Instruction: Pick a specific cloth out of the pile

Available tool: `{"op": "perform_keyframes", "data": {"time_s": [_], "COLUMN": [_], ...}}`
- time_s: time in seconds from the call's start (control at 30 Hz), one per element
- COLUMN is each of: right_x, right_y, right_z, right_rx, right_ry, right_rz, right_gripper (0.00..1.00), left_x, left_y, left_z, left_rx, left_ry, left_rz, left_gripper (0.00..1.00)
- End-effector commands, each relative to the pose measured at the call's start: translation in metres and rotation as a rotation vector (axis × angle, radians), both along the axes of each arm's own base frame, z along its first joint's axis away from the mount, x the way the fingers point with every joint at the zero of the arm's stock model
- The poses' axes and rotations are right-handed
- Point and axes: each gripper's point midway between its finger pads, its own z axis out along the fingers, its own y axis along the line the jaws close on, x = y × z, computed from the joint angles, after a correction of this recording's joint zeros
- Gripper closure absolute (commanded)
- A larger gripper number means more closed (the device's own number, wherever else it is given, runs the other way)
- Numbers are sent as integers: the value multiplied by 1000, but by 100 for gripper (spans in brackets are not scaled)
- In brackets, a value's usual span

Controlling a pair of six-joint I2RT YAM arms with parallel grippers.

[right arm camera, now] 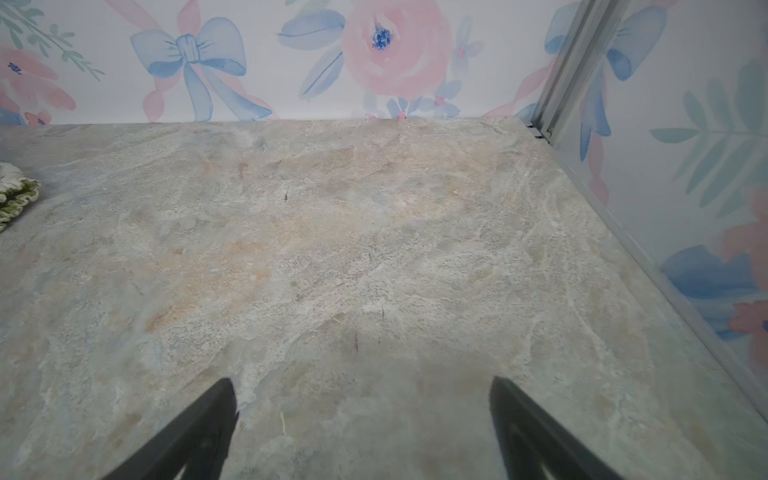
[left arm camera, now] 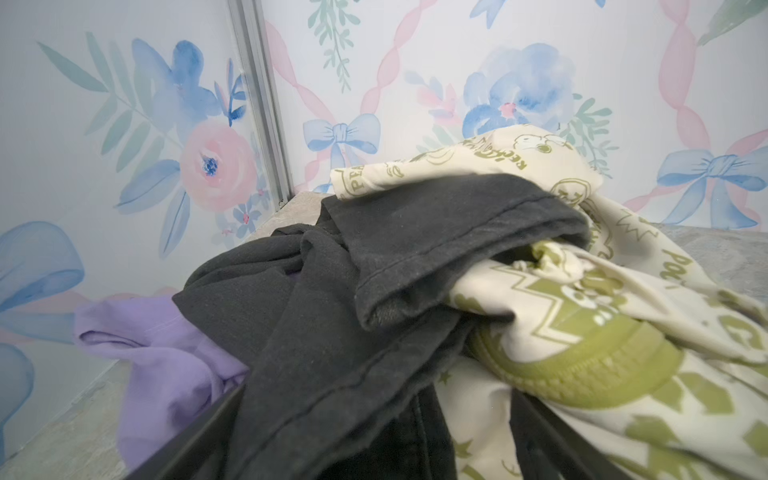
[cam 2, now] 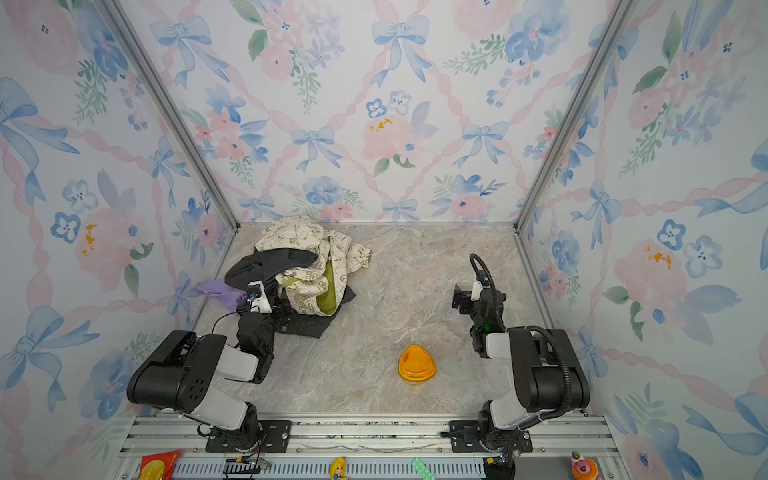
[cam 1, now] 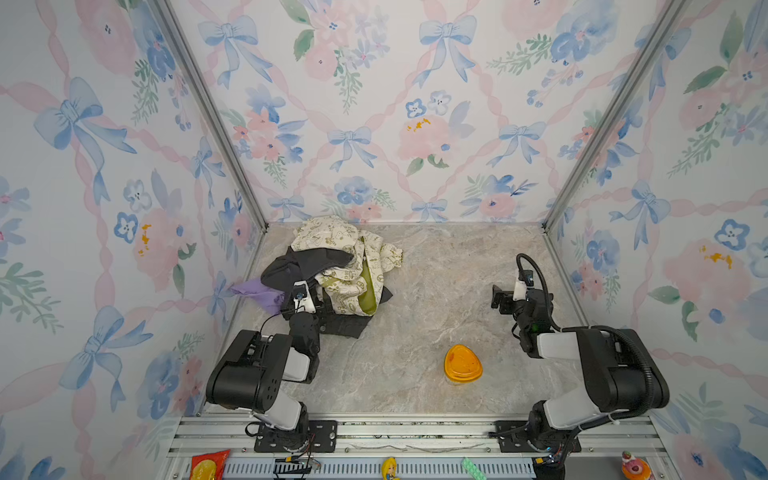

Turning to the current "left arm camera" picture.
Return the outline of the purple cloth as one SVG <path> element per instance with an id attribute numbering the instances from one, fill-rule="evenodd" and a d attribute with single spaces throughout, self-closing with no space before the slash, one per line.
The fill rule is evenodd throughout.
<path id="1" fill-rule="evenodd" d="M 131 368 L 117 431 L 129 470 L 242 384 L 248 372 L 188 321 L 169 295 L 81 306 L 74 314 L 74 342 Z"/>

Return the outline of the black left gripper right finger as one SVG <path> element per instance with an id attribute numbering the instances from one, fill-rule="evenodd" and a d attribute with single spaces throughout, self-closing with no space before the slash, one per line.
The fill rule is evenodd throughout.
<path id="1" fill-rule="evenodd" d="M 511 393 L 509 426 L 525 479 L 629 477 L 540 400 L 519 390 Z"/>

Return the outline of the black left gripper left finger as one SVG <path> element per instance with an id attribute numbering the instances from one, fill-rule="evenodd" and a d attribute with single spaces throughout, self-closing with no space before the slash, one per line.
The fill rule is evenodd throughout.
<path id="1" fill-rule="evenodd" d="M 217 400 L 127 479 L 222 479 L 245 387 L 241 384 Z"/>

